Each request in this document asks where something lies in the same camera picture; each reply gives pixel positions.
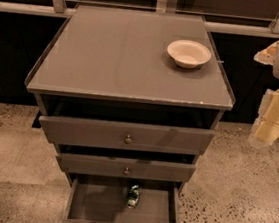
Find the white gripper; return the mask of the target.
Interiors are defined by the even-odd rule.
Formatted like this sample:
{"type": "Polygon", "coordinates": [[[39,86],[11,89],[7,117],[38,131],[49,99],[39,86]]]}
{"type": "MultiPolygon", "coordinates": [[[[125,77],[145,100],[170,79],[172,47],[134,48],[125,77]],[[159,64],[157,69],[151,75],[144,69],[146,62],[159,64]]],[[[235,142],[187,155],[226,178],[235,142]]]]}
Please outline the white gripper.
{"type": "MultiPolygon", "coordinates": [[[[267,48],[257,52],[253,59],[258,63],[272,65],[277,45],[277,42],[272,43],[267,48]]],[[[257,118],[251,127],[248,142],[254,148],[269,147],[279,138],[279,89],[272,95],[272,101],[264,115],[264,121],[269,123],[257,118]]]]}

